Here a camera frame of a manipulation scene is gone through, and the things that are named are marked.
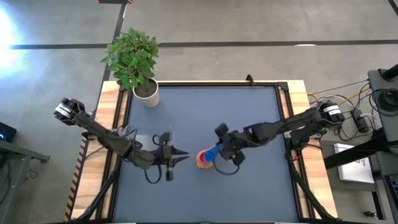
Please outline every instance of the colorful ring stack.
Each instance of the colorful ring stack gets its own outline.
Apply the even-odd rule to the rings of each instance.
[[[212,145],[210,148],[202,150],[197,155],[197,166],[202,169],[213,167],[213,161],[218,153],[219,145]]]

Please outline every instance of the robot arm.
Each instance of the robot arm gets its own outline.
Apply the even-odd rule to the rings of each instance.
[[[226,124],[220,124],[215,132],[219,137],[218,144],[220,155],[225,160],[232,159],[235,165],[240,165],[245,159],[242,149],[247,147],[259,147],[273,140],[278,134],[287,131],[290,133],[290,149],[297,149],[303,143],[308,142],[311,135],[320,132],[324,128],[341,126],[344,116],[339,107],[328,101],[316,108],[310,108],[291,118],[283,119],[275,123],[257,123],[243,128],[243,132],[228,132]]]
[[[162,139],[159,140],[160,144],[157,150],[141,150],[142,144],[139,141],[119,136],[118,133],[106,129],[86,113],[83,103],[75,99],[62,99],[54,114],[57,119],[66,125],[77,125],[86,129],[91,135],[96,136],[98,142],[106,149],[116,152],[123,159],[132,162],[141,169],[146,170],[151,166],[166,165],[168,181],[173,179],[171,168],[176,163],[188,158],[188,156],[172,158],[173,155],[185,155],[188,153],[167,145],[170,141],[169,133],[164,133],[161,136]]]

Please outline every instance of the white flower pot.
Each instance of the white flower pot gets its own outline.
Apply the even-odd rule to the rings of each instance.
[[[142,103],[147,106],[147,107],[155,107],[159,104],[159,84],[154,78],[151,78],[151,80],[155,81],[156,83],[156,91],[154,94],[152,94],[149,97],[143,98],[140,96],[136,95],[136,92],[134,91],[134,88],[132,89],[132,92],[134,93],[134,96],[136,96],[138,99],[142,101]]]

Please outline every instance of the concrete floor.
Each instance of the concrete floor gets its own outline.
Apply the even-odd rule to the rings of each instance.
[[[0,46],[109,43],[119,10],[94,0],[3,0]],[[124,18],[123,30],[129,27],[159,42],[398,37],[398,17],[387,0],[135,0]],[[0,95],[6,96],[0,121],[18,129],[18,145],[51,155],[46,165],[31,164],[39,177],[22,186],[9,223],[62,220],[82,130],[52,112],[64,96],[95,107],[104,56],[105,49],[0,50]],[[158,80],[242,80],[250,73],[258,80],[305,80],[316,92],[365,80],[368,70],[389,68],[397,58],[398,45],[161,49],[155,73]],[[361,86],[325,94],[350,96]],[[361,109],[370,112],[366,103]],[[375,222],[361,215],[374,210],[369,192],[332,190],[339,217]],[[380,223],[392,223],[388,218]]]

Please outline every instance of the green plant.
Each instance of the green plant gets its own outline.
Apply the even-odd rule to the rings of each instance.
[[[113,76],[125,88],[137,88],[147,85],[153,73],[155,58],[159,58],[155,37],[130,28],[116,37],[113,44],[108,45],[108,56],[102,59],[108,65]]]

